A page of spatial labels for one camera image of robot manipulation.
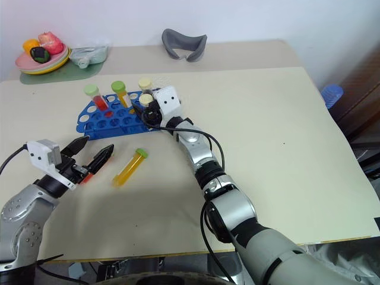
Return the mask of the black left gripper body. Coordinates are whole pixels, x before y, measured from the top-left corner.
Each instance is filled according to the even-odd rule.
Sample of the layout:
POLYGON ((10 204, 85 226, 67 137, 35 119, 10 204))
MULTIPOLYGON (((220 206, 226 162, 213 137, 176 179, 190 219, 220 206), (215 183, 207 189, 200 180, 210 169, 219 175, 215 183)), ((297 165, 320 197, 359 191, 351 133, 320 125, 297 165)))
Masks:
POLYGON ((61 163, 56 166, 58 172, 73 184, 80 184, 89 174, 84 166, 79 166, 75 159, 61 154, 61 163))

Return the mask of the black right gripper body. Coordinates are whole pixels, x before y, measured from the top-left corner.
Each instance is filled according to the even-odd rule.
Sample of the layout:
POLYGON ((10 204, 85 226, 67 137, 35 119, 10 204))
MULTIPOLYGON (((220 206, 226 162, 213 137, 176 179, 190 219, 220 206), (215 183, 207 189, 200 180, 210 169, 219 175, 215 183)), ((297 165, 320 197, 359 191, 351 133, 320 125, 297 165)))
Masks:
POLYGON ((157 100, 153 100, 143 109, 141 118, 148 129, 161 128, 163 117, 157 100))

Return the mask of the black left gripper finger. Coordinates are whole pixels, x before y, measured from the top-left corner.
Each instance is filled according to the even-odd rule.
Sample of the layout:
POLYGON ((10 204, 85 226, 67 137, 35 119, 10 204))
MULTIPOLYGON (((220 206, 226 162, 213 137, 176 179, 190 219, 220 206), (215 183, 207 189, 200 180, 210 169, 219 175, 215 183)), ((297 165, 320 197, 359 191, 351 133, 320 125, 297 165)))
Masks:
POLYGON ((89 136, 74 139, 63 150, 61 150, 61 154, 65 156, 74 156, 78 154, 84 148, 88 139, 89 136))
POLYGON ((88 165, 88 172, 95 175, 110 159, 114 151, 114 144, 101 149, 88 165))

